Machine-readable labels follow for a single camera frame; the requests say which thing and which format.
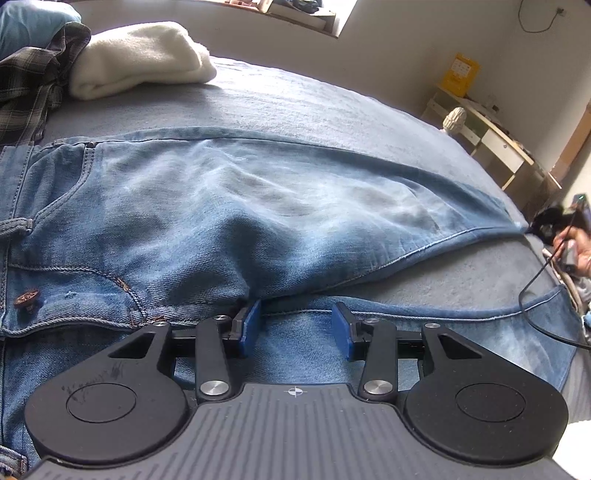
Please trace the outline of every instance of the blue cloth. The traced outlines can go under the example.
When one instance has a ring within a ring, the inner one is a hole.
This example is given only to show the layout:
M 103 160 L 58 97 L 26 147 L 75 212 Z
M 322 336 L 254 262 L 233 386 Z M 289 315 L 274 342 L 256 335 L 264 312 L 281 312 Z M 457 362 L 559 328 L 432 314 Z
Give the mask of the blue cloth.
M 63 2 L 9 0 L 0 6 L 0 60 L 23 47 L 46 48 L 61 27 L 81 20 Z
M 252 369 L 239 373 L 347 381 L 359 365 L 344 364 L 331 346 L 327 312 L 335 299 L 319 292 L 385 278 L 472 242 L 521 235 L 499 200 L 434 173 L 223 128 L 5 147 L 0 178 L 2 442 L 31 462 L 25 400 L 122 332 L 162 319 L 190 326 L 237 300 L 264 299 L 268 330 Z M 17 310 L 14 300 L 32 289 L 40 291 L 36 307 Z M 526 367 L 556 386 L 574 350 L 538 338 L 515 310 L 345 302 L 407 329 L 442 317 L 510 359 L 532 362 Z M 576 332 L 561 290 L 533 305 L 530 315 L 542 325 L 555 311 L 560 328 Z M 186 363 L 177 374 L 192 380 Z

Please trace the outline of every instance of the power cord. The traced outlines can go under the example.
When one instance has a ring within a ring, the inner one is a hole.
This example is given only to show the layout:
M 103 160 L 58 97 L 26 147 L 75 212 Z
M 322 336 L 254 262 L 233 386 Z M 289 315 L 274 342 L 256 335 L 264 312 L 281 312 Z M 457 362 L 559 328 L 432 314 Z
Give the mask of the power cord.
M 569 235 L 570 229 L 573 226 L 573 221 L 574 221 L 574 215 L 570 220 L 570 224 L 568 227 L 568 230 L 566 232 L 566 235 L 564 236 L 563 240 L 560 242 L 560 245 L 554 250 L 554 253 L 552 253 L 552 255 L 550 256 L 550 258 L 548 260 L 546 260 L 545 264 L 542 266 L 542 268 L 540 268 L 539 272 L 536 273 L 534 275 L 534 278 L 532 278 L 529 283 L 523 287 L 523 290 L 521 290 L 519 292 L 519 295 L 517 297 L 517 300 L 519 302 L 519 308 L 521 309 L 521 314 L 525 317 L 525 319 L 527 320 L 527 323 L 529 323 L 533 328 L 535 328 L 536 330 L 538 330 L 538 332 L 543 333 L 546 336 L 549 336 L 550 338 L 561 342 L 561 343 L 566 343 L 567 345 L 571 345 L 571 346 L 575 346 L 578 348 L 582 348 L 584 350 L 591 350 L 591 345 L 588 345 L 586 343 L 580 343 L 580 342 L 576 342 L 575 340 L 570 340 L 568 338 L 564 338 L 561 337 L 560 335 L 556 335 L 555 333 L 549 332 L 548 330 L 542 328 L 541 326 L 537 325 L 536 323 L 534 323 L 529 314 L 527 313 L 527 310 L 525 309 L 525 307 L 523 306 L 523 297 L 525 296 L 525 293 L 527 292 L 527 289 L 530 287 L 530 285 L 535 281 L 536 278 L 538 278 L 541 273 L 545 270 L 545 268 L 548 266 L 548 264 L 554 259 L 554 257 L 556 256 L 556 253 L 558 252 L 558 250 L 560 250 L 560 247 L 562 247 L 562 245 L 564 244 L 564 242 L 566 242 L 566 239 Z
M 544 33 L 547 32 L 549 29 L 552 28 L 552 24 L 554 23 L 554 20 L 556 20 L 556 17 L 561 15 L 564 12 L 564 9 L 562 8 L 557 8 L 556 9 L 556 13 L 554 14 L 554 16 L 552 17 L 552 21 L 550 22 L 550 25 L 548 25 L 547 28 L 543 29 L 543 30 L 527 30 L 524 26 L 523 26 L 523 22 L 521 21 L 521 8 L 523 7 L 523 2 L 524 0 L 521 0 L 521 3 L 519 4 L 519 11 L 517 12 L 517 19 L 519 20 L 519 25 L 521 26 L 521 29 L 525 32 L 525 33 Z

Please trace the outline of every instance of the gray bedsheet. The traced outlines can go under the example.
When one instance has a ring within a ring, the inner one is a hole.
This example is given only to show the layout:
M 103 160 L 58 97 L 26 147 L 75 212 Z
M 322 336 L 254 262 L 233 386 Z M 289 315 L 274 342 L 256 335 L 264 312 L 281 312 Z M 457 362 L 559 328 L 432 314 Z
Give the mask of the gray bedsheet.
M 433 127 L 423 124 L 424 154 L 409 157 L 404 145 L 389 140 L 406 122 L 418 122 L 405 113 L 282 70 L 228 59 L 215 62 L 218 76 L 209 85 L 142 85 L 90 102 L 66 100 L 50 115 L 43 142 L 188 125 L 269 132 L 387 158 L 471 184 L 502 199 L 514 220 L 524 222 L 480 165 Z M 539 243 L 532 239 L 484 242 L 418 264 L 394 278 L 332 293 L 458 309 L 512 306 L 520 289 L 540 268 L 540 258 L 534 253 L 539 250 Z M 555 280 L 544 273 L 532 285 L 531 295 L 545 293 L 554 285 Z M 588 363 L 587 352 L 577 353 L 564 388 L 571 420 L 591 418 Z

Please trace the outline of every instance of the plaid shirt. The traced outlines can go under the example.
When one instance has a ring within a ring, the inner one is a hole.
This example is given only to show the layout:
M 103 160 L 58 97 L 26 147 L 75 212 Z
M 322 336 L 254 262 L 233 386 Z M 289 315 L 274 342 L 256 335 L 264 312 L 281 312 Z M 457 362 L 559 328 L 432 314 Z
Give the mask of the plaid shirt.
M 47 111 L 61 104 L 70 69 L 90 29 L 65 24 L 47 48 L 24 47 L 0 61 L 0 147 L 43 137 Z

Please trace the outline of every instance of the person's hand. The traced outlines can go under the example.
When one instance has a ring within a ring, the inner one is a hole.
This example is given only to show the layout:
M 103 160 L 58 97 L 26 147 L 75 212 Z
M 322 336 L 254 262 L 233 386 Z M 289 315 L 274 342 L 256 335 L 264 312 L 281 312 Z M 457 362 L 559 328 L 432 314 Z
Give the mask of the person's hand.
M 572 226 L 565 228 L 554 238 L 554 250 L 557 250 L 556 258 L 560 258 L 566 244 L 569 240 L 574 240 L 579 255 L 577 259 L 577 271 L 576 274 L 579 277 L 591 276 L 591 238 L 587 233 L 580 229 Z

